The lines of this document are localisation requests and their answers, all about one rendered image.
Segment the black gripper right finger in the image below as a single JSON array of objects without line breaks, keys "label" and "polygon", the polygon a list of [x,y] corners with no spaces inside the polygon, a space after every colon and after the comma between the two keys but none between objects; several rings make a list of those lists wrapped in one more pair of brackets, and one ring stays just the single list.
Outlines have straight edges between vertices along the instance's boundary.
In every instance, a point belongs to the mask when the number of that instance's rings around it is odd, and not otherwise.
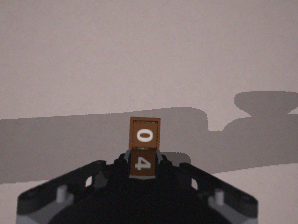
[{"label": "black gripper right finger", "polygon": [[[258,200],[252,195],[189,164],[172,165],[156,151],[155,178],[158,187],[181,193],[181,189],[221,213],[232,224],[258,224]],[[192,187],[197,182],[197,190]],[[181,188],[181,189],[180,189]]]}]

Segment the brown cube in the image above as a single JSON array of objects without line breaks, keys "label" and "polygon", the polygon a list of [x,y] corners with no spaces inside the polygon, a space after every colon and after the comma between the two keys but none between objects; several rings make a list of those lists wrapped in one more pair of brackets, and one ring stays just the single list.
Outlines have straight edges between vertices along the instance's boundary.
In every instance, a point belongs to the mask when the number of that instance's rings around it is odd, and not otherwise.
[{"label": "brown cube", "polygon": [[131,149],[131,176],[154,176],[155,175],[155,148]]},{"label": "brown cube", "polygon": [[132,131],[132,147],[156,148],[158,124],[156,122],[135,121]]}]

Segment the brown rectangular tray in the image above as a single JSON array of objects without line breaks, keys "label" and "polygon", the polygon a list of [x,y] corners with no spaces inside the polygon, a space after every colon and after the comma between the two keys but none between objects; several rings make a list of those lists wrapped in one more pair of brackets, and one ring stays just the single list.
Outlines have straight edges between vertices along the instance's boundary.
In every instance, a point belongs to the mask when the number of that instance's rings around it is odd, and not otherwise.
[{"label": "brown rectangular tray", "polygon": [[156,151],[159,151],[159,144],[160,144],[160,122],[161,122],[161,118],[148,118],[148,117],[130,117],[129,150],[132,149],[132,131],[133,131],[133,123],[135,121],[156,122],[158,124],[157,147],[155,148],[155,150]]}]

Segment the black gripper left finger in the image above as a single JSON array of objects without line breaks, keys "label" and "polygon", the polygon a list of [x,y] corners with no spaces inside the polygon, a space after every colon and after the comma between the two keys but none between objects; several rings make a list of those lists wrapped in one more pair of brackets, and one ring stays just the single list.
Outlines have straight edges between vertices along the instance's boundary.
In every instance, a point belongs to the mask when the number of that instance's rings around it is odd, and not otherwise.
[{"label": "black gripper left finger", "polygon": [[24,191],[17,200],[16,224],[48,224],[58,212],[104,186],[105,193],[129,188],[130,166],[131,150],[127,150],[114,164],[97,160]]}]

